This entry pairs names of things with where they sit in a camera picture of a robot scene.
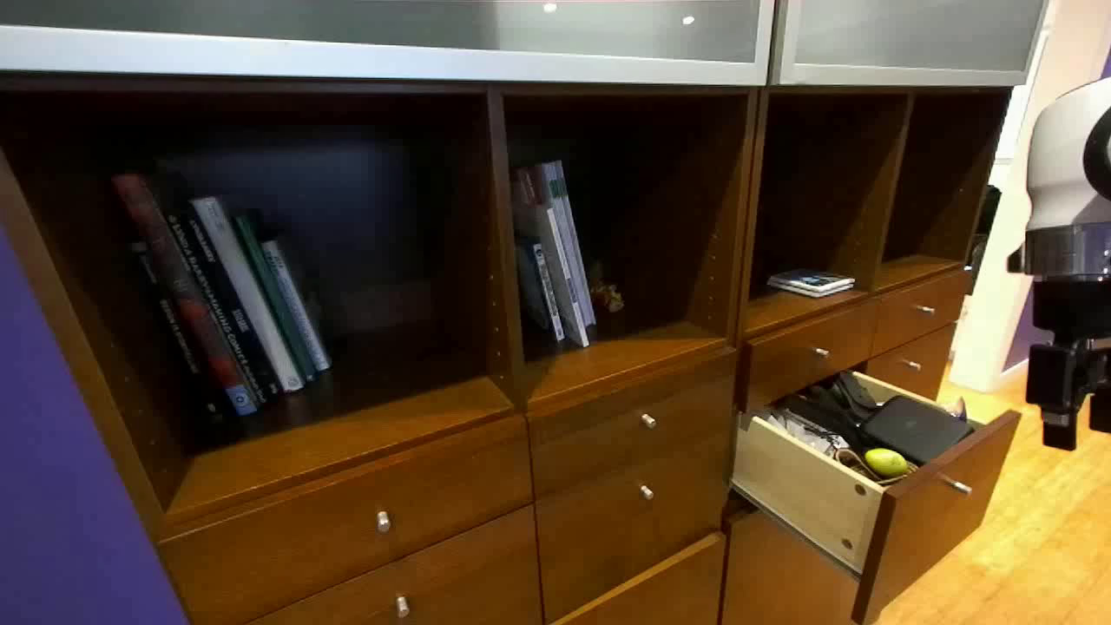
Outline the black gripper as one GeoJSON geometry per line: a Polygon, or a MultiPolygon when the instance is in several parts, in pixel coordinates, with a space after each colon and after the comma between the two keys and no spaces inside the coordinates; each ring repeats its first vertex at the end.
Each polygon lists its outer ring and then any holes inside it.
{"type": "Polygon", "coordinates": [[[1043,408],[1043,442],[1073,450],[1079,408],[1111,432],[1111,230],[1027,230],[1006,266],[1033,278],[1033,318],[1046,330],[1027,349],[1026,398],[1043,408]]]}

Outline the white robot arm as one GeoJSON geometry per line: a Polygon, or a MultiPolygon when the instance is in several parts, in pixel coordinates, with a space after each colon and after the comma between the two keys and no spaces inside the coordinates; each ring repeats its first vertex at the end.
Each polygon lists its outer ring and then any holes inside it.
{"type": "Polygon", "coordinates": [[[1051,102],[1027,142],[1033,216],[1006,258],[1034,288],[1033,318],[1049,344],[1027,349],[1027,403],[1043,442],[1077,448],[1077,412],[1108,426],[1111,388],[1111,81],[1051,102]]]}

